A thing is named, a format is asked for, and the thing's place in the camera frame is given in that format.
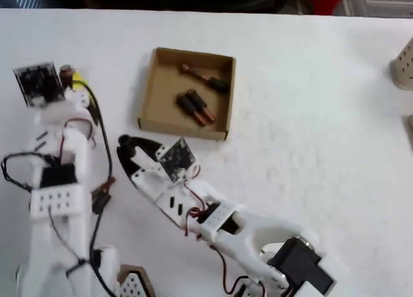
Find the white tabletop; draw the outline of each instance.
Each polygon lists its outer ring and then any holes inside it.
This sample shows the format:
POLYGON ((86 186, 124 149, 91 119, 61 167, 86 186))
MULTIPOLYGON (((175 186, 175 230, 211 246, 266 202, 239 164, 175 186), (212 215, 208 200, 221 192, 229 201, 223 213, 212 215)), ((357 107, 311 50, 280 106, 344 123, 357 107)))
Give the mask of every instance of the white tabletop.
MULTIPOLYGON (((318 232, 361 282, 360 296, 411 295, 413 154, 402 119, 413 92, 392 84, 388 63, 412 37, 413 20, 0 10, 0 29, 0 154, 22 150, 32 124, 12 69, 54 61, 80 70, 99 98, 117 178, 98 241, 144 266, 158 296, 224 295, 216 253, 157 212, 116 158, 124 133, 177 139, 136 123, 159 46, 237 59, 228 140, 187 139, 203 178, 255 212, 318 232)), ((106 173, 98 143, 94 185, 106 173)), ((27 256, 28 200, 0 182, 1 296, 13 296, 27 256)), ((230 279, 240 273, 230 265, 230 279)))

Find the cardboard box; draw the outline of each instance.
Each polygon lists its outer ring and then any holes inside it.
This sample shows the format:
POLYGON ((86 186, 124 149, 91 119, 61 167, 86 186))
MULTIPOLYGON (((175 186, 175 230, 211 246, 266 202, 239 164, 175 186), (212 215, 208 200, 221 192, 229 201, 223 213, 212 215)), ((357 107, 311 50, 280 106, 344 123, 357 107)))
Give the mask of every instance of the cardboard box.
POLYGON ((137 119, 142 130, 203 139, 225 140, 230 128, 234 95, 236 60, 232 57, 157 48, 152 53, 145 98, 137 119), (216 77, 230 85, 227 94, 209 88, 202 82, 179 71, 186 63, 206 76, 216 77), (213 124, 199 126, 176 104, 176 96, 195 89, 209 111, 216 117, 213 124))

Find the wire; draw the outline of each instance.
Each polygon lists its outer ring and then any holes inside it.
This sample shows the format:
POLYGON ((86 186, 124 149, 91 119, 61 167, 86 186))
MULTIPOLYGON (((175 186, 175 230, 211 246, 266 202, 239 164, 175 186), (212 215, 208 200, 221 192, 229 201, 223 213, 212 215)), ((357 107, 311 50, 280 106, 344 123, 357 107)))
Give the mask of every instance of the wire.
POLYGON ((67 242, 62 238, 62 236, 60 235, 59 231, 57 231, 57 228, 54 224, 54 220, 52 217, 52 208, 51 206, 47 207, 47 212, 49 214, 49 218, 50 218, 50 223, 52 224, 53 230, 56 233, 56 236, 59 238, 60 242, 63 244, 64 247, 66 247, 66 249, 71 252, 73 254, 73 256, 75 256, 77 258, 77 260, 80 260, 81 258, 79 257, 79 255, 76 254, 75 250, 73 250, 73 248, 71 248, 69 246, 69 244, 67 244, 67 242))
MULTIPOLYGON (((97 217, 96 220, 96 225, 95 225, 95 229, 93 231, 93 235, 92 235, 92 239, 90 240, 90 246, 89 246, 89 257, 92 259, 93 258, 93 247, 94 247, 94 243, 96 240, 96 236, 97 236, 97 231, 99 230, 99 226, 101 223, 101 219, 102 219, 102 215, 103 215, 103 211, 101 214, 99 214, 99 216, 97 217)), ((117 297, 108 287, 108 285, 105 283, 105 281, 103 280, 99 269, 93 264, 90 263, 90 266, 92 267, 93 272, 96 275, 96 278, 99 280, 99 283, 102 285, 103 289, 108 293, 108 295, 110 297, 117 297)))
POLYGON ((263 297, 267 297, 267 288, 265 287, 264 283, 259 281, 258 284, 263 289, 263 297))
POLYGON ((192 207, 192 208, 188 209, 188 211, 186 212, 186 215, 185 215, 185 237, 187 237, 188 233, 189 233, 189 228, 188 228, 189 215, 191 215, 193 217, 197 217, 201 214, 202 214, 202 211, 199 210, 199 208, 197 208, 197 207, 192 207))
POLYGON ((90 129, 89 129, 89 135, 88 135, 88 140, 90 139, 90 137, 92 137, 92 133, 93 133, 93 124, 92 122, 87 119, 87 118, 70 118, 68 119, 65 124, 63 125, 63 130, 62 130, 62 138, 61 138, 61 142, 60 142, 60 146, 59 146, 59 160, 60 162, 62 161, 62 155, 63 155, 63 144, 65 143, 65 136, 64 131, 65 128, 67 127, 67 125, 71 122, 71 121, 85 121, 90 125, 90 129))
POLYGON ((196 165, 195 168, 198 168, 198 170, 193 176, 190 177, 191 179, 196 178, 201 173, 201 165, 196 165))
MULTIPOLYGON (((195 170, 196 168, 198 168, 197 172, 196 172, 193 176, 191 176, 190 179, 195 179, 197 176, 199 176, 199 173, 201 173, 201 165, 196 165, 195 168, 194 168, 194 170, 195 170)), ((201 210, 201 211, 205 211, 205 210, 207 209, 207 207, 206 207, 206 205, 205 205, 205 202, 202 200, 201 197, 199 197, 199 195, 198 195, 196 192, 194 192, 192 189, 190 189, 186 183, 187 183, 187 181, 183 182, 183 186, 184 186, 187 190, 189 190, 189 192, 190 192, 197 200, 199 200, 199 202, 202 204, 202 210, 201 210)))
POLYGON ((56 160, 53 156, 45 155, 45 154, 37 153, 37 152, 11 153, 11 154, 9 154, 9 155, 7 155, 6 157, 3 158, 2 162, 1 162, 1 170, 3 171, 3 176, 4 176, 5 180, 7 182, 13 183, 14 185, 20 187, 21 189, 24 189, 28 192, 31 192, 33 190, 33 187, 31 187, 27 183, 20 183, 20 182, 16 181, 15 179, 11 178, 10 175, 8 174, 8 172, 7 172, 7 161, 10 158, 27 157, 27 156, 37 156, 37 157, 43 159, 45 161, 45 163, 47 163, 51 166, 55 166, 57 163, 56 163, 56 160))
POLYGON ((88 93, 90 94, 90 96, 92 97, 93 102, 96 106, 97 116, 98 116, 99 122, 101 124, 101 131, 102 131, 103 141, 105 143, 106 155, 108 156, 108 163, 109 163, 108 181, 110 181, 110 178, 112 177, 112 173, 113 173, 113 162, 112 162, 112 155, 110 154, 108 137, 106 135, 105 125, 103 123, 103 118, 102 118, 101 109, 99 107, 99 103, 97 102, 97 99, 95 97, 95 94, 92 92, 92 89, 90 89, 90 87, 85 82, 78 81, 78 80, 73 80, 73 84, 83 85, 86 88, 86 90, 88 91, 88 93))
POLYGON ((192 189, 190 189, 190 188, 188 187, 188 185, 186 184, 186 181, 183 183, 183 186, 185 186, 185 188, 186 188, 187 190, 189 190, 190 193, 191 193, 196 199, 199 200, 199 202, 201 202, 201 204, 202 204, 202 209, 201 209, 201 211, 205 211, 207 208, 206 208, 205 202, 202 200, 202 198, 199 197, 199 195, 198 195, 196 192, 194 192, 192 189))
MULTIPOLYGON (((224 288, 224 291, 227 295, 231 295, 234 293, 237 284, 239 281, 244 280, 244 279, 249 279, 249 276, 239 276, 238 278, 236 278, 234 284, 232 285, 232 288, 230 290, 227 289, 227 262, 225 261, 225 257, 222 255, 222 253, 213 245, 210 246, 210 248, 214 251, 216 251, 219 255, 219 257, 222 260, 222 264, 223 264, 223 277, 222 277, 222 286, 224 288)), ((263 289, 263 297, 267 297, 267 288, 265 287, 264 283, 259 281, 258 284, 262 287, 263 289)))
MULTIPOLYGON (((92 92, 92 90, 90 89, 90 87, 83 81, 76 81, 73 80, 73 84, 80 84, 83 85, 88 93, 90 94, 90 96, 92 97, 94 104, 96 106, 96 111, 97 111, 97 116, 99 118, 99 122, 101 124, 101 131, 102 131, 102 136, 103 136, 103 141, 105 142, 105 148, 106 148, 106 155, 108 156, 108 163, 109 163, 109 168, 108 168, 108 179, 107 182, 110 183, 110 179, 112 178, 112 173, 113 173, 113 162, 112 162, 112 155, 110 154, 110 149, 109 149, 109 143, 108 143, 108 137, 106 135, 106 130, 105 130, 105 125, 103 124, 103 118, 102 118, 102 113, 101 113, 101 109, 99 108, 99 103, 97 102, 97 99, 95 97, 95 94, 92 92)), ((110 190, 110 187, 107 187, 106 189, 106 193, 108 194, 110 190)), ((93 264, 92 262, 92 258, 93 258, 93 249, 94 249, 94 245, 95 245, 95 241, 96 241, 96 236, 97 236, 97 231, 99 230, 99 226, 101 223, 101 219, 102 219, 102 215, 103 215, 103 211, 101 214, 99 214, 99 216, 97 217, 96 220, 96 224, 95 224, 95 229, 93 231, 93 235, 92 238, 90 239, 90 245, 89 245, 89 264, 92 267, 92 270, 94 272, 94 274, 96 275, 96 278, 99 280, 99 283, 102 285, 103 289, 106 291, 106 293, 110 296, 110 297, 117 297, 108 287, 108 285, 105 283, 105 281, 103 280, 99 269, 93 264)))

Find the perforated plate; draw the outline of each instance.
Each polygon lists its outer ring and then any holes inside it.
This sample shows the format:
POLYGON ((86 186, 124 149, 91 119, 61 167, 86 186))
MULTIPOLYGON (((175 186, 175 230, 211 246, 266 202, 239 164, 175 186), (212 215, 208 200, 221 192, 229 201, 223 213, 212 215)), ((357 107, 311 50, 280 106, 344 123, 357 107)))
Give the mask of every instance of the perforated plate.
POLYGON ((141 280, 136 273, 130 273, 121 286, 121 297, 147 297, 141 280))
POLYGON ((82 212, 85 193, 78 184, 47 187, 32 191, 30 215, 33 219, 48 218, 48 207, 53 215, 69 215, 82 212))

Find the white robotic arm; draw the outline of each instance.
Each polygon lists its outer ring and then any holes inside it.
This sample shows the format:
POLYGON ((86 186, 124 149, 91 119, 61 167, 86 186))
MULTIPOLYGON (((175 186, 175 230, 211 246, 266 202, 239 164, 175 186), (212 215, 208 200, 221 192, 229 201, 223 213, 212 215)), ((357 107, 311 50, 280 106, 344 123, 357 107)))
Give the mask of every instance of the white robotic arm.
MULTIPOLYGON (((31 194, 30 254, 16 274, 18 297, 118 297, 126 288, 129 296, 153 296, 143 283, 144 270, 135 268, 137 271, 130 272, 136 266, 121 267, 118 253, 111 246, 94 247, 101 214, 90 237, 92 195, 85 181, 99 123, 108 151, 93 92, 68 66, 61 70, 61 79, 52 63, 16 69, 15 75, 27 105, 37 109, 28 151, 10 154, 1 164, 5 179, 31 194), (7 173, 7 161, 23 156, 32 166, 31 185, 7 173), (51 282, 59 270, 66 280, 51 282)), ((109 181, 110 152, 108 158, 109 181)), ((108 182, 105 184, 104 194, 108 196, 108 182)))
POLYGON ((205 240, 223 261, 222 254, 243 268, 248 276, 242 277, 237 296, 264 296, 267 290, 271 296, 335 296, 337 267, 313 249, 317 238, 281 218, 253 214, 190 176, 195 158, 183 138, 168 147, 124 135, 117 155, 133 185, 180 229, 205 240), (137 147, 153 159, 149 167, 138 163, 137 147), (263 247, 274 243, 278 251, 263 255, 263 247))

